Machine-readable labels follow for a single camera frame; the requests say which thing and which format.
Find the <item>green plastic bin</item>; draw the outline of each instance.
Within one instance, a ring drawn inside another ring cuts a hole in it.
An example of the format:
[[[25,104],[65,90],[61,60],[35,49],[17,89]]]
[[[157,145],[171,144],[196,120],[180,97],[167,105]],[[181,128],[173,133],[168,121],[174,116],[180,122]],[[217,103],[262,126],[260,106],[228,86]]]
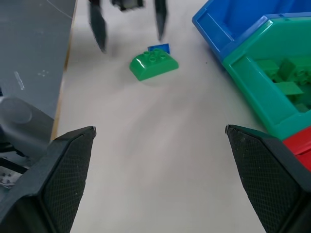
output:
[[[223,65],[270,134],[285,139],[311,125],[311,17],[269,20]],[[299,95],[280,88],[295,82]]]

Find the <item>blue lego brick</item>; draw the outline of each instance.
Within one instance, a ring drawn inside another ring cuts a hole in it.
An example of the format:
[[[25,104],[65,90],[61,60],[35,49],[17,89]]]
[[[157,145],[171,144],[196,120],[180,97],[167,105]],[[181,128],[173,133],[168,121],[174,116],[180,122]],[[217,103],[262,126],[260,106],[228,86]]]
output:
[[[311,16],[311,0],[209,0],[192,22],[222,62],[269,19]]]
[[[163,44],[163,45],[153,45],[148,47],[148,51],[151,52],[154,49],[161,49],[166,51],[166,53],[170,54],[170,45],[169,44]]]

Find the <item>green duplo block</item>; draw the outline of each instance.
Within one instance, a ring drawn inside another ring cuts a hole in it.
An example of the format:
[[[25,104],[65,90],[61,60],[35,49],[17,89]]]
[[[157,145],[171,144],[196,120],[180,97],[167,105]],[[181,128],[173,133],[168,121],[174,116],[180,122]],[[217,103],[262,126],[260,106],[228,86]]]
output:
[[[305,85],[311,70],[311,57],[294,57],[283,60],[278,72],[285,81],[293,81]]]
[[[294,82],[281,82],[275,84],[285,96],[302,95],[303,91]]]
[[[130,64],[130,70],[139,81],[177,68],[178,62],[160,49],[155,49],[151,52],[145,51],[135,57]]]
[[[257,61],[258,66],[268,75],[268,77],[277,83],[283,80],[278,76],[278,65],[272,60],[260,60]]]

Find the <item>white table surface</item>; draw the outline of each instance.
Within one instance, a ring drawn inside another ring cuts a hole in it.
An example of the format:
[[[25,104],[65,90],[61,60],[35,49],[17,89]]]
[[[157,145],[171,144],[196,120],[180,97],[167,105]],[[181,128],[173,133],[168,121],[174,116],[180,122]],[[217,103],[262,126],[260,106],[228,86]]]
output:
[[[72,233],[263,233],[239,179],[226,124],[263,130],[191,22],[205,0],[168,0],[164,42],[179,69],[139,82],[131,60],[158,44],[153,1],[104,3],[107,54],[78,2],[59,134],[95,125]]]

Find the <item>green lego brick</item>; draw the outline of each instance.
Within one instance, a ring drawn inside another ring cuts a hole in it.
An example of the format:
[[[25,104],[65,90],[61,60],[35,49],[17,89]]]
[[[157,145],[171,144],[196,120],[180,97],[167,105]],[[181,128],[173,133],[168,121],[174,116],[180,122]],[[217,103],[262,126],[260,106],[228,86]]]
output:
[[[258,61],[270,60],[281,69],[286,58],[311,57],[310,32],[311,17],[272,19],[223,61],[224,67],[269,133],[282,140],[311,125],[311,83],[302,85],[305,81],[301,79],[284,79],[283,76],[288,75],[278,71],[282,73],[282,77],[279,76],[284,81],[295,82],[303,91],[298,99],[293,100],[295,95],[283,94],[262,68],[265,65],[268,69],[276,68],[275,65],[258,64]]]
[[[257,61],[257,64],[268,75],[268,77],[272,81],[276,83],[280,83],[283,81],[277,74],[279,67],[274,61],[261,60],[261,61]]]
[[[283,60],[278,75],[285,81],[305,85],[309,81],[311,57],[292,57]]]
[[[281,82],[275,84],[285,96],[302,95],[303,91],[294,82]]]
[[[165,51],[155,49],[135,57],[130,64],[130,70],[139,81],[154,77],[159,74],[178,68],[178,62],[175,61]]]

